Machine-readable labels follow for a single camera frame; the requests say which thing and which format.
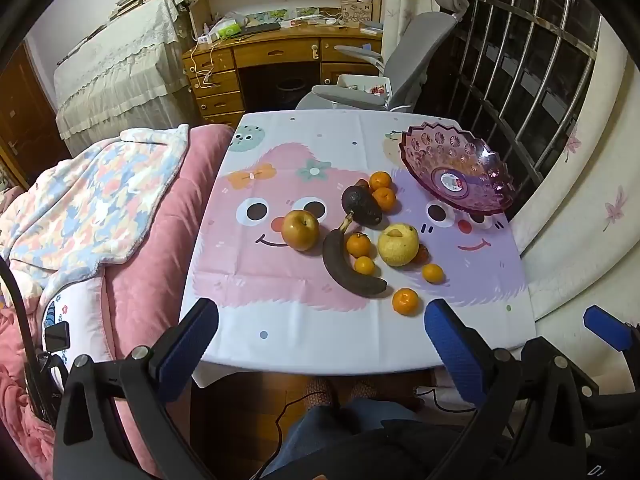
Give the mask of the dark overripe banana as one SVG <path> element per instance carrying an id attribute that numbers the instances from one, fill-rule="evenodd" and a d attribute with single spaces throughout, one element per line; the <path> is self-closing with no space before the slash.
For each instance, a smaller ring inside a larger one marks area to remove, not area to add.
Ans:
<path id="1" fill-rule="evenodd" d="M 352 224 L 350 212 L 341 225 L 330 231 L 323 241 L 322 260 L 326 272 L 344 289 L 360 297 L 373 298 L 386 291 L 387 282 L 355 271 L 345 256 L 345 233 Z"/>

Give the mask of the red apple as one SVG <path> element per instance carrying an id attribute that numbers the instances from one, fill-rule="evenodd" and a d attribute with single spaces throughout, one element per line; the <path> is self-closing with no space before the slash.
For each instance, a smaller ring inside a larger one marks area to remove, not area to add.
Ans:
<path id="1" fill-rule="evenodd" d="M 317 218 L 310 212 L 294 209 L 283 218 L 280 233 L 288 247 L 306 252 L 317 244 L 320 226 Z"/>

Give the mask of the dark avocado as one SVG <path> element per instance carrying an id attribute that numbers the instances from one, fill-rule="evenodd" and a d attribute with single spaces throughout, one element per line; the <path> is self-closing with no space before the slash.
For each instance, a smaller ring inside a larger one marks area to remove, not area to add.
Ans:
<path id="1" fill-rule="evenodd" d="M 383 218 L 382 209 L 372 195 L 359 185 L 344 189 L 341 203 L 345 214 L 360 226 L 378 226 Z"/>

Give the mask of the wooden door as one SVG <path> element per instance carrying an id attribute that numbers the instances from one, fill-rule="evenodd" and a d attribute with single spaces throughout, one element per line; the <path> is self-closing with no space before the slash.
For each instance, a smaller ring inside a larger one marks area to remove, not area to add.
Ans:
<path id="1" fill-rule="evenodd" d="M 24 44 L 1 73 L 1 154 L 26 185 L 70 157 Z"/>

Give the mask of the grey office chair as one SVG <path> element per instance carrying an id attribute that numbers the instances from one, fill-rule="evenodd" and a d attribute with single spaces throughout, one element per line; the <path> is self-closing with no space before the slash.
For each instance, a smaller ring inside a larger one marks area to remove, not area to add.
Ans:
<path id="1" fill-rule="evenodd" d="M 426 81 L 428 64 L 469 7 L 468 0 L 435 1 L 440 10 L 413 18 L 388 58 L 373 50 L 337 44 L 335 51 L 371 64 L 378 74 L 341 74 L 335 84 L 316 84 L 297 107 L 412 112 Z"/>

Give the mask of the tangerine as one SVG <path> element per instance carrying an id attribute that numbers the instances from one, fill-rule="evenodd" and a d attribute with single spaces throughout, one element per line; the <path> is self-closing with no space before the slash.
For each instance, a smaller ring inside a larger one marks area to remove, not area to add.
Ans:
<path id="1" fill-rule="evenodd" d="M 377 188 L 372 193 L 372 197 L 386 214 L 391 212 L 396 205 L 396 194 L 391 188 Z"/>
<path id="2" fill-rule="evenodd" d="M 427 283 L 442 284 L 446 280 L 444 270 L 435 263 L 427 263 L 422 268 L 422 276 Z"/>
<path id="3" fill-rule="evenodd" d="M 345 247 L 354 258 L 367 257 L 371 251 L 371 241 L 363 232 L 355 232 L 346 240 Z"/>
<path id="4" fill-rule="evenodd" d="M 391 188 L 392 184 L 392 177 L 386 171 L 375 171 L 370 175 L 369 188 L 372 192 L 379 188 Z"/>
<path id="5" fill-rule="evenodd" d="M 376 272 L 376 265 L 367 256 L 360 256 L 354 261 L 354 270 L 361 275 L 373 275 Z"/>
<path id="6" fill-rule="evenodd" d="M 415 315 L 416 311 L 419 310 L 420 304 L 420 297 L 410 288 L 397 289 L 393 294 L 392 307 L 395 312 L 401 315 Z"/>

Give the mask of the white butterfly curtain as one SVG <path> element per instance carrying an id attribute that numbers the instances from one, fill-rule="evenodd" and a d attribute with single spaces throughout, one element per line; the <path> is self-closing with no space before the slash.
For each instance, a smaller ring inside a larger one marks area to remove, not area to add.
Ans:
<path id="1" fill-rule="evenodd" d="M 639 70 L 608 22 L 576 125 L 511 226 L 537 334 L 602 392 L 631 391 L 624 357 L 582 324 L 593 304 L 639 321 Z"/>

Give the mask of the metal window bars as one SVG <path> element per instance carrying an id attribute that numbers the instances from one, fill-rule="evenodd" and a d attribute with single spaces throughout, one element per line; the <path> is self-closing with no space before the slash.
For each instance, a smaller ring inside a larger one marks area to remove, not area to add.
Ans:
<path id="1" fill-rule="evenodd" d="M 455 120 L 508 166 L 531 198 L 576 141 L 570 130 L 597 57 L 599 11 L 589 0 L 469 0 L 438 48 L 416 112 Z"/>

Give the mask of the pink bed quilt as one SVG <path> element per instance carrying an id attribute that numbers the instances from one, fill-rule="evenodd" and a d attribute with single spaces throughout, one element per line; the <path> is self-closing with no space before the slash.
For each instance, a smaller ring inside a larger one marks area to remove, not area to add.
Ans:
<path id="1" fill-rule="evenodd" d="M 186 158 L 155 213 L 148 234 L 121 266 L 106 269 L 100 302 L 107 355 L 121 358 L 154 344 L 178 321 L 181 295 L 208 196 L 232 130 L 191 130 Z M 13 310 L 1 310 L 1 475 L 52 476 L 53 429 L 39 420 L 26 391 L 24 344 Z"/>

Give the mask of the lace covered piano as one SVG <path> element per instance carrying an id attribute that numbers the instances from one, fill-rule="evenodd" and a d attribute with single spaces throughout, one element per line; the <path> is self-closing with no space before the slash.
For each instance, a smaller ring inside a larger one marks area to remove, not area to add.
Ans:
<path id="1" fill-rule="evenodd" d="M 70 154 L 128 128 L 198 124 L 182 60 L 191 46 L 174 0 L 151 0 L 70 52 L 54 72 L 56 126 Z"/>

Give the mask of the pastel patterned blanket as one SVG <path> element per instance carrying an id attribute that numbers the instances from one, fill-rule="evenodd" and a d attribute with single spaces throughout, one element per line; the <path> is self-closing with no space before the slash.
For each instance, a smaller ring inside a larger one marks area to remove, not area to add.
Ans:
<path id="1" fill-rule="evenodd" d="M 43 171 L 1 217 L 1 255 L 46 292 L 126 262 L 186 158 L 190 128 L 130 128 Z"/>

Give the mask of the pink glass fruit bowl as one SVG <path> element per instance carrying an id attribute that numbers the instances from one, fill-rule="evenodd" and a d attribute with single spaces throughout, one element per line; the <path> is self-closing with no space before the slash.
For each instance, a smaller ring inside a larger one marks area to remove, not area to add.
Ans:
<path id="1" fill-rule="evenodd" d="M 441 122 L 411 126 L 399 142 L 409 174 L 442 202 L 470 214 L 502 214 L 516 188 L 497 152 L 469 131 Z"/>

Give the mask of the tangerine top back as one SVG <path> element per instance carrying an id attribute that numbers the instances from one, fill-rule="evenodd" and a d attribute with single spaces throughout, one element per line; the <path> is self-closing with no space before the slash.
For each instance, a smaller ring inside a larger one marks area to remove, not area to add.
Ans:
<path id="1" fill-rule="evenodd" d="M 370 175 L 369 188 L 372 192 L 379 188 L 391 188 L 392 184 L 392 177 L 386 171 L 375 171 Z"/>

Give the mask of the yellow pear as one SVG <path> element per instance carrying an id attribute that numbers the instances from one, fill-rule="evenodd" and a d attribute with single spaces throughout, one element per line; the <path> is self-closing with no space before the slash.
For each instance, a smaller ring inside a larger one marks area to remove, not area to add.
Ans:
<path id="1" fill-rule="evenodd" d="M 378 255 L 394 268 L 416 258 L 419 247 L 418 232 L 407 223 L 390 224 L 378 237 Z"/>

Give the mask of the small brown passion fruit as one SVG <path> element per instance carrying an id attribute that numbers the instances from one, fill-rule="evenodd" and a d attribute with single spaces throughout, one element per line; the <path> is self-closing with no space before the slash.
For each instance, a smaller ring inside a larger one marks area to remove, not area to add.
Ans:
<path id="1" fill-rule="evenodd" d="M 359 186 L 360 188 L 363 188 L 365 191 L 369 192 L 370 191 L 370 186 L 367 180 L 364 179 L 359 179 L 356 182 L 356 185 Z"/>

